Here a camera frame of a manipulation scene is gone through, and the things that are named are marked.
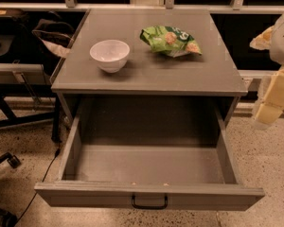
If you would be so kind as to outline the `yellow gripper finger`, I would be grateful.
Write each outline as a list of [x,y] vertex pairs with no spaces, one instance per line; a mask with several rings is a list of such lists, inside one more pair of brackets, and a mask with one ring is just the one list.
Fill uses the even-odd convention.
[[283,111],[270,105],[260,104],[255,115],[255,120],[263,124],[273,124]]

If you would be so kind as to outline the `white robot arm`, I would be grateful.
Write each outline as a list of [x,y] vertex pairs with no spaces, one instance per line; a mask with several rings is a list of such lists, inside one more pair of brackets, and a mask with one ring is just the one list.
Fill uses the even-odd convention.
[[270,59],[281,65],[269,78],[263,78],[259,86],[252,118],[254,127],[264,130],[284,112],[284,13],[273,26],[257,35],[250,46],[257,50],[268,50]]

